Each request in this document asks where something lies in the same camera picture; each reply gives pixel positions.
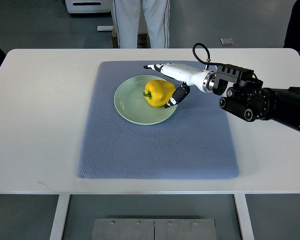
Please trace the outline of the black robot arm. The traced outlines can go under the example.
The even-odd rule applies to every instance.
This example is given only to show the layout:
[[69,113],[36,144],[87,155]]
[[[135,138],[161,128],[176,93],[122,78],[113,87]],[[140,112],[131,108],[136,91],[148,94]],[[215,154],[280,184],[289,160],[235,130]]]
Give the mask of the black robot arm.
[[251,69],[213,63],[210,57],[203,61],[196,54],[194,57],[206,70],[212,65],[217,67],[203,82],[203,89],[221,97],[221,109],[249,123],[273,120],[300,132],[300,87],[263,87]]

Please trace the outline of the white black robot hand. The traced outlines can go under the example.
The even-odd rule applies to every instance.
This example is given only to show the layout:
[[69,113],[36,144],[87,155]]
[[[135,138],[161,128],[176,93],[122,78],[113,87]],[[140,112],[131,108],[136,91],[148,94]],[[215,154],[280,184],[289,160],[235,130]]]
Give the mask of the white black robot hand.
[[204,93],[213,91],[216,73],[209,70],[208,64],[203,70],[177,63],[150,64],[143,68],[158,71],[169,78],[182,82],[164,105],[165,109],[178,105],[190,93],[190,86],[196,86]]

